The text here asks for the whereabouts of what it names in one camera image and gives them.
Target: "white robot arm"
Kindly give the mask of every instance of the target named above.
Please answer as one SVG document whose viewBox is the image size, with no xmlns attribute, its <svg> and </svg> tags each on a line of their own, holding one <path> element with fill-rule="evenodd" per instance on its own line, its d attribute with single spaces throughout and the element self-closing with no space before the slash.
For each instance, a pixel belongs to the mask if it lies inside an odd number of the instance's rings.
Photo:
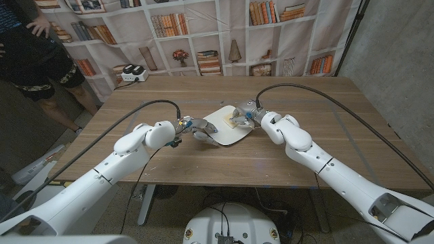
<svg viewBox="0 0 434 244">
<path fill-rule="evenodd" d="M 275 144 L 286 142 L 285 152 L 289 158 L 318 174 L 347 200 L 365 221 L 402 237 L 401 239 L 373 227 L 385 242 L 407 243 L 422 233 L 433 233 L 433 206 L 365 179 L 314 143 L 311 135 L 300 129 L 297 120 L 292 116 L 282 117 L 276 112 L 258 109 L 255 101 L 240 104 L 233 116 L 245 117 L 248 123 L 255 121 L 261 124 Z"/>
<path fill-rule="evenodd" d="M 184 117 L 181 121 L 162 121 L 154 126 L 140 124 L 133 132 L 120 138 L 114 151 L 101 163 L 74 181 L 58 195 L 30 211 L 0 223 L 0 235 L 14 236 L 20 226 L 31 225 L 32 235 L 58 236 L 64 234 L 112 185 L 132 172 L 144 167 L 150 154 L 163 146 L 176 147 L 181 135 L 198 129 L 216 128 L 204 119 Z M 197 138 L 215 144 L 212 138 Z"/>
</svg>

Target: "person's hand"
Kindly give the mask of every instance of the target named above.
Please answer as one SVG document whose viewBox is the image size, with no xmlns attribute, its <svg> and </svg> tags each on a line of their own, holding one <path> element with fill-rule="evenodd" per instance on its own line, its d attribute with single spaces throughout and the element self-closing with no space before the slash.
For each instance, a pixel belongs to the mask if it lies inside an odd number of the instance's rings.
<svg viewBox="0 0 434 244">
<path fill-rule="evenodd" d="M 26 27 L 32 28 L 33 26 L 34 28 L 32 30 L 32 34 L 36 35 L 37 37 L 40 37 L 43 31 L 45 31 L 45 38 L 48 38 L 50 35 L 50 23 L 44 16 L 39 15 L 38 18 L 35 18 L 33 22 L 27 24 Z"/>
<path fill-rule="evenodd" d="M 1 49 L 2 47 L 4 47 L 4 45 L 2 43 L 0 43 L 0 58 L 3 57 L 3 55 L 1 55 L 1 54 L 5 54 L 6 53 L 4 50 Z"/>
</svg>

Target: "black shorts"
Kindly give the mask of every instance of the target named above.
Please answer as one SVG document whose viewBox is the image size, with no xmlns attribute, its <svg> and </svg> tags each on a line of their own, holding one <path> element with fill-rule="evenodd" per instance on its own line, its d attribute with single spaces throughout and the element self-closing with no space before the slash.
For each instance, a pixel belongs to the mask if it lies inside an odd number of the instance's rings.
<svg viewBox="0 0 434 244">
<path fill-rule="evenodd" d="M 55 52 L 53 57 L 40 65 L 9 71 L 5 79 L 12 82 L 25 97 L 35 102 L 54 95 L 49 78 L 65 88 L 81 85 L 85 78 L 77 65 L 63 49 L 59 48 Z"/>
</svg>

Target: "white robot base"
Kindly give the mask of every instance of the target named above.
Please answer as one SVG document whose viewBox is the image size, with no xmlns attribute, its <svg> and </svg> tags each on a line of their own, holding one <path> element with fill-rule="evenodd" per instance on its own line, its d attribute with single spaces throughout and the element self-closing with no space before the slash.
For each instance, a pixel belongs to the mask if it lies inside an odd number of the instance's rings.
<svg viewBox="0 0 434 244">
<path fill-rule="evenodd" d="M 228 221 L 220 212 L 222 208 Z M 190 220 L 182 243 L 280 244 L 280 238 L 273 221 L 256 208 L 242 203 L 219 203 Z"/>
</svg>

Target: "wooden table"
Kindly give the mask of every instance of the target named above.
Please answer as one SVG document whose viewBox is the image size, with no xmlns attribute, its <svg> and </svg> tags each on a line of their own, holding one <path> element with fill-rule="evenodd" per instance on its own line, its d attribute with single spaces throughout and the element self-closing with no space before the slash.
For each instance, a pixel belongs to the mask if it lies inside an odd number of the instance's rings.
<svg viewBox="0 0 434 244">
<path fill-rule="evenodd" d="M 402 150 L 430 179 L 434 178 L 412 151 L 348 78 L 306 77 L 149 77 L 146 82 L 113 92 L 95 117 L 71 144 L 51 174 L 60 169 L 108 126 L 144 101 L 167 99 L 177 103 L 182 116 L 205 117 L 222 106 L 255 98 L 276 83 L 299 83 L 319 89 L 342 102 Z M 280 87 L 261 96 L 267 110 L 290 114 L 328 153 L 367 179 L 393 189 L 429 187 L 387 145 L 362 124 L 325 98 L 295 87 Z M 170 104 L 152 104 L 118 125 L 70 166 L 58 180 L 76 180 L 113 151 L 113 145 L 139 123 L 175 120 Z M 140 170 L 122 179 L 135 182 Z M 313 172 L 289 159 L 283 145 L 275 145 L 257 129 L 231 146 L 215 147 L 186 134 L 177 148 L 165 147 L 149 162 L 140 179 L 145 184 L 206 186 L 261 186 L 307 188 L 316 186 Z"/>
</svg>

